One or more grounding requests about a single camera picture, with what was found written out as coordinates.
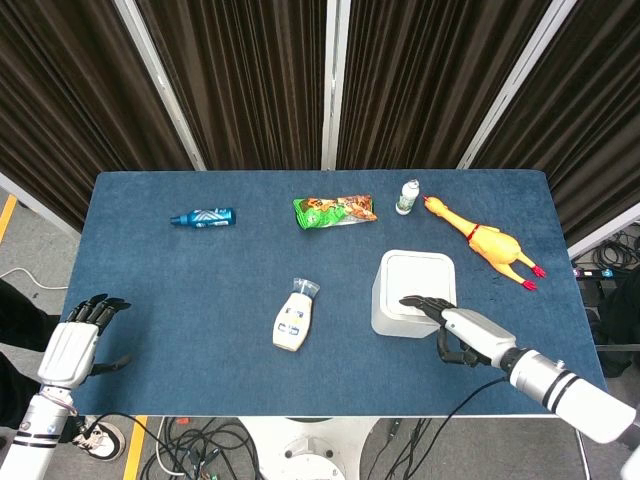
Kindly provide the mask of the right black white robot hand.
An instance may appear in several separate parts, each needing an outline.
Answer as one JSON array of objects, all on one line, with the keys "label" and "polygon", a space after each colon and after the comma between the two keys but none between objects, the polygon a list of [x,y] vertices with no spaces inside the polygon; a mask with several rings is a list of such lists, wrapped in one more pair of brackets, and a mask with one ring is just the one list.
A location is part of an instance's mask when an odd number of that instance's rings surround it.
[{"label": "right black white robot hand", "polygon": [[506,370],[523,352],[513,334],[476,311],[420,295],[405,296],[399,302],[439,324],[437,352],[444,363],[469,367],[483,364]]}]

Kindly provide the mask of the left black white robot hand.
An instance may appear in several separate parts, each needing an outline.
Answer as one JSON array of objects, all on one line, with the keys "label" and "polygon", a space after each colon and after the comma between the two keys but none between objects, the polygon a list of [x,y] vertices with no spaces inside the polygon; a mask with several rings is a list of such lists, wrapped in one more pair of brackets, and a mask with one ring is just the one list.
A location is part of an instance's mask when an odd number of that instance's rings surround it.
[{"label": "left black white robot hand", "polygon": [[132,360],[130,354],[112,363],[96,363],[95,353],[114,316],[130,307],[124,299],[98,294],[73,308],[50,337],[37,372],[41,384],[73,390],[87,377],[125,368]]}]

